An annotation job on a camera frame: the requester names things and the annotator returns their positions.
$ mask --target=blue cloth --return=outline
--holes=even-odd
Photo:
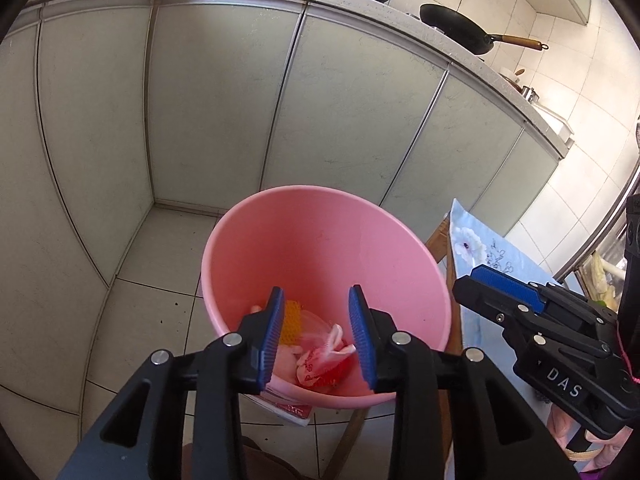
[[[465,211],[457,200],[453,201],[449,218],[449,235],[458,278],[485,264],[524,283],[556,283],[528,256]],[[502,339],[502,328],[464,306],[460,311],[463,347],[481,348],[540,419],[546,422],[551,405],[540,400],[533,388],[513,373],[516,356]]]

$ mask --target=white tile floor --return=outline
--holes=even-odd
[[[85,434],[115,393],[151,352],[176,355],[203,349],[214,333],[199,286],[200,259],[216,219],[153,208],[127,254],[107,299],[85,384],[81,431]],[[186,410],[184,441],[193,434],[195,394]],[[241,397],[242,434],[319,478],[351,410],[314,412],[300,428]],[[341,480],[383,480],[388,471],[394,403],[369,412]]]

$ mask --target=white tiled wall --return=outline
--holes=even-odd
[[[608,0],[593,0],[586,26],[538,14],[521,84],[566,118],[575,144],[508,239],[557,272],[600,224],[636,160],[640,52]]]

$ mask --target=blue gripper pad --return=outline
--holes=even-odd
[[[535,288],[511,276],[507,276],[498,270],[487,267],[486,265],[481,265],[471,271],[471,277],[474,280],[478,280],[478,282],[492,286],[512,298],[521,301],[523,304],[532,308],[537,314],[542,313],[545,309],[545,304],[540,301]]]

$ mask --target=wooden handle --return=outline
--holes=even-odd
[[[526,46],[527,48],[534,48],[536,50],[546,50],[549,48],[548,45],[540,43],[538,40],[519,38],[517,36],[501,36],[501,39],[499,41],[512,45]]]

